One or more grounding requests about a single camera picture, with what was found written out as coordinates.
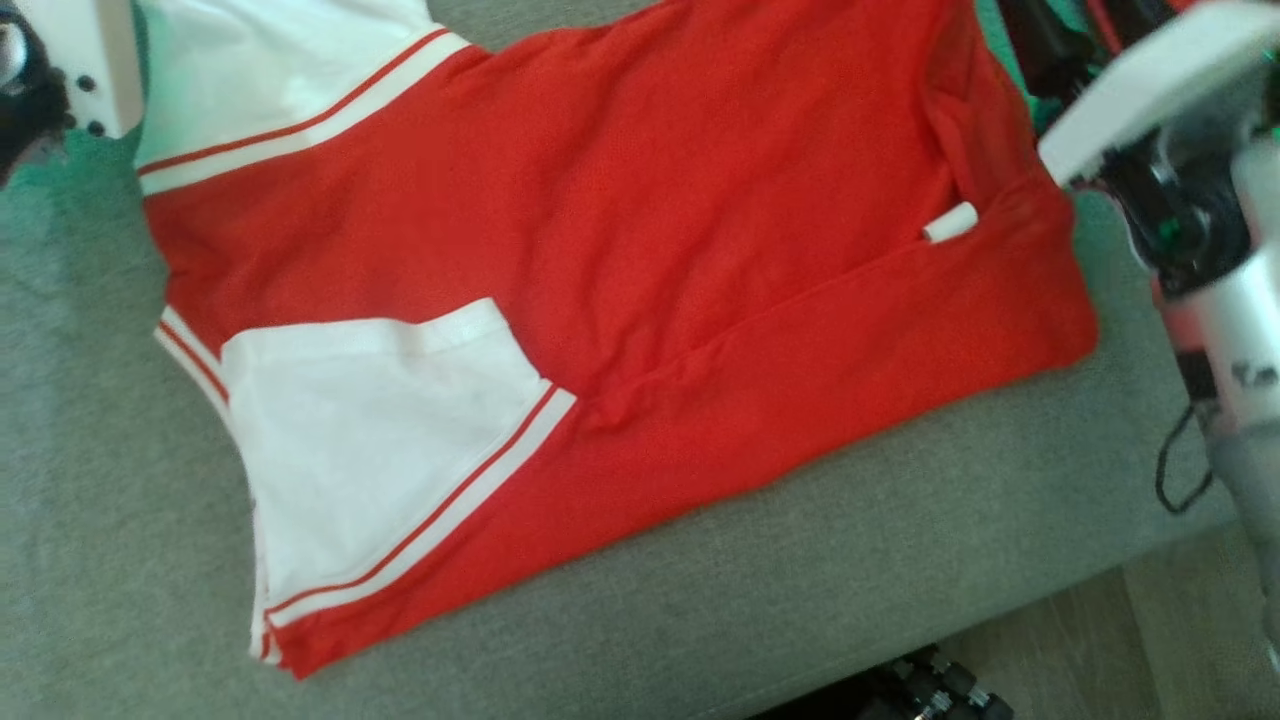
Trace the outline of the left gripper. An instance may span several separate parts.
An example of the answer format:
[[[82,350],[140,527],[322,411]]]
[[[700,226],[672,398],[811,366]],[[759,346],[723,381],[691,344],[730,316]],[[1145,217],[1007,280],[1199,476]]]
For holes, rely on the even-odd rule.
[[[69,132],[128,136],[143,109],[131,0],[0,0],[0,187]]]

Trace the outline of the grey fabric sofa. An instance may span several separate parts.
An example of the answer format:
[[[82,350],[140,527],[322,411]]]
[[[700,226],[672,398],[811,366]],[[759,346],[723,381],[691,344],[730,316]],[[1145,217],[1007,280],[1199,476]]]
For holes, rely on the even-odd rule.
[[[740,717],[1060,591],[1062,633],[957,659],[1076,683],[1066,719],[1157,719],[1123,585],[1224,524],[1151,489],[1181,387],[1123,222],[1076,197],[1101,341],[748,497],[294,682],[248,659],[244,480],[151,331],[165,272],[132,146],[73,141],[0,192],[0,720]]]

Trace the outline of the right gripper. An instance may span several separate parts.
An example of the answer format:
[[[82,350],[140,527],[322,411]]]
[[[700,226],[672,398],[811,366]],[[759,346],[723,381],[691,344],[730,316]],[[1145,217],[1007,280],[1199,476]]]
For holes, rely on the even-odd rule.
[[[1172,297],[1280,240],[1280,3],[1203,0],[1098,74],[1048,0],[998,0],[1027,90],[1065,102],[1038,146],[1061,186],[1120,204],[1135,255]]]

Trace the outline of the red and white shirt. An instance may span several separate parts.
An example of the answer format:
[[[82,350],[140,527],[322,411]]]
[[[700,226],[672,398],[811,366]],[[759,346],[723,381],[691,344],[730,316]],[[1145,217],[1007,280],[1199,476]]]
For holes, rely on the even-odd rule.
[[[138,0],[156,336],[297,678],[1097,342],[973,0]]]

